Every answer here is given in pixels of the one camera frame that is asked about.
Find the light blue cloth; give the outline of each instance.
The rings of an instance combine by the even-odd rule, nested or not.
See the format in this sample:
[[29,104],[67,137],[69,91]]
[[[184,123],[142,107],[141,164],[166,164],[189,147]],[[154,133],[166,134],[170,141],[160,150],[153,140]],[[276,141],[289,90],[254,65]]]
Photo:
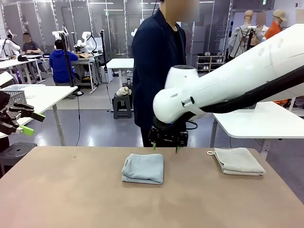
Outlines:
[[124,162],[122,174],[125,182],[162,184],[163,157],[161,154],[131,153]]

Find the dark jacket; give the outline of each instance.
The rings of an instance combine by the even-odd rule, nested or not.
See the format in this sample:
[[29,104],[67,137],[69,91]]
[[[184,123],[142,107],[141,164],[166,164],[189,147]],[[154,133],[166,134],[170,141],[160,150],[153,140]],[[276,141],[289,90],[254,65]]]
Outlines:
[[[72,78],[74,78],[72,70],[72,61],[78,60],[77,55],[67,51],[68,60],[71,66]],[[49,57],[49,64],[53,68],[53,79],[56,83],[69,83],[70,79],[67,72],[67,65],[64,50],[55,50]]]
[[186,64],[186,35],[178,24],[176,27],[182,42],[183,62],[179,61],[173,29],[159,9],[143,21],[132,43],[135,124],[144,129],[150,129],[152,126],[153,99],[164,89],[170,68]]

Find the hat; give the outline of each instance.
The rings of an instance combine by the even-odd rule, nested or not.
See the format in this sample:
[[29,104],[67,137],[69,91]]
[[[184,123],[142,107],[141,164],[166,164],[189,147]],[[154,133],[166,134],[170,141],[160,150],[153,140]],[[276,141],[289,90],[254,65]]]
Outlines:
[[286,19],[286,13],[285,13],[285,11],[283,11],[281,9],[277,9],[276,11],[274,11],[273,16],[277,17],[277,18],[280,18],[282,21],[288,21]]

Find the black hair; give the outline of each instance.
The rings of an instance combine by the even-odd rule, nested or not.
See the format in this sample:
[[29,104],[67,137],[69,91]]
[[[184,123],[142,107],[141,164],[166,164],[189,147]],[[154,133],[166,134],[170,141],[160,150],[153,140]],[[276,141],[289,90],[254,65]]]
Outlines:
[[63,44],[62,41],[60,39],[55,41],[55,46],[57,50],[63,50]]

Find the folded towel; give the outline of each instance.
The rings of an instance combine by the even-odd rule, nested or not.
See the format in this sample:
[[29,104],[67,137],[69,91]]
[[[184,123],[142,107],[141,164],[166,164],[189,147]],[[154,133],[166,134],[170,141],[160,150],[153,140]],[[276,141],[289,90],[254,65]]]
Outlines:
[[122,174],[125,182],[162,184],[163,157],[161,154],[131,153],[124,162]]
[[125,87],[121,87],[117,91],[116,95],[117,96],[124,96],[124,95],[131,95],[131,93],[132,93],[132,90],[125,86]]
[[218,149],[214,152],[208,152],[209,155],[215,155],[220,167],[225,174],[259,176],[265,175],[266,171],[252,156],[246,148]]

